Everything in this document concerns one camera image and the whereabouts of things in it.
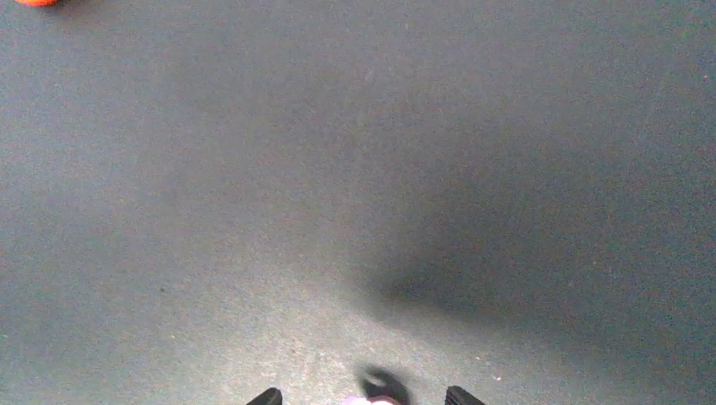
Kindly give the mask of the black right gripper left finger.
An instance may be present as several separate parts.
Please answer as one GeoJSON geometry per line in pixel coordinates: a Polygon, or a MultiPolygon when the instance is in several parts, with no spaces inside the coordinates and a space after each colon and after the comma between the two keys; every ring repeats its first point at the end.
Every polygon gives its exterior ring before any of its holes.
{"type": "Polygon", "coordinates": [[[254,397],[247,405],[282,405],[283,394],[279,388],[270,387],[254,397]]]}

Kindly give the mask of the orange round bottle cap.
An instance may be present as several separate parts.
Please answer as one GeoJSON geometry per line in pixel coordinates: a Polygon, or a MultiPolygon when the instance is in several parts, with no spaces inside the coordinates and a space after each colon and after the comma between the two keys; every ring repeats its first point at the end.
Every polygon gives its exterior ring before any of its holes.
{"type": "Polygon", "coordinates": [[[15,0],[15,2],[29,7],[48,7],[57,3],[58,0],[15,0]]]}

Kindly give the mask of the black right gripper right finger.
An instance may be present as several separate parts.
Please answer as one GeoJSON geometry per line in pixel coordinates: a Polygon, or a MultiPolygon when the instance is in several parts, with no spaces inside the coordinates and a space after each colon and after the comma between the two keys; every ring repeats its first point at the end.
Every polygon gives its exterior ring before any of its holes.
{"type": "Polygon", "coordinates": [[[485,405],[480,399],[461,386],[449,386],[444,399],[445,405],[485,405]]]}

